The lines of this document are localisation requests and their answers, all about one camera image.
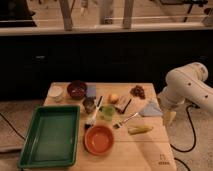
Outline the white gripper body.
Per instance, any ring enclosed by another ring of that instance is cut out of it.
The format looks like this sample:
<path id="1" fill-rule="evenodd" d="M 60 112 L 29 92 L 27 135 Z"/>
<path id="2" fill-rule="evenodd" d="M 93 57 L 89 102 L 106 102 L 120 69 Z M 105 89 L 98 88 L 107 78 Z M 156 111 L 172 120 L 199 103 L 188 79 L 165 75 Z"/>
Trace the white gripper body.
<path id="1" fill-rule="evenodd" d="M 163 111 L 173 111 L 183 103 L 183 98 L 181 96 L 159 93 L 157 98 Z"/>

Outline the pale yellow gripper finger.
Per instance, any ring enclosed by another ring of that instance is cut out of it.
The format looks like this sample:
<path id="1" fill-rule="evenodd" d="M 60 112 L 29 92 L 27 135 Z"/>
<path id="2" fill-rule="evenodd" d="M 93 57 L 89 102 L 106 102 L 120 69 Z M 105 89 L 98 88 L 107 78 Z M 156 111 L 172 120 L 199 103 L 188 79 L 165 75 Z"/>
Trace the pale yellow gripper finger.
<path id="1" fill-rule="evenodd" d="M 163 124 L 170 125 L 175 117 L 176 117 L 175 111 L 165 110 L 163 115 Z"/>

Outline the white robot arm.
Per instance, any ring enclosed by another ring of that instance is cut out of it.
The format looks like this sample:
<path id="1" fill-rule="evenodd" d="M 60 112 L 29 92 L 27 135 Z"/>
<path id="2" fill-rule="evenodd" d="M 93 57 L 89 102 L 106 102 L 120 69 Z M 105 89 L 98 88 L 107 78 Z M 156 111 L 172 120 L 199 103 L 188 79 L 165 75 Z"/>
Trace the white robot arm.
<path id="1" fill-rule="evenodd" d="M 167 73 L 166 86 L 158 94 L 164 125 L 172 123 L 176 116 L 175 109 L 186 99 L 213 114 L 213 88 L 205 84 L 207 78 L 207 67 L 199 62 L 172 69 Z"/>

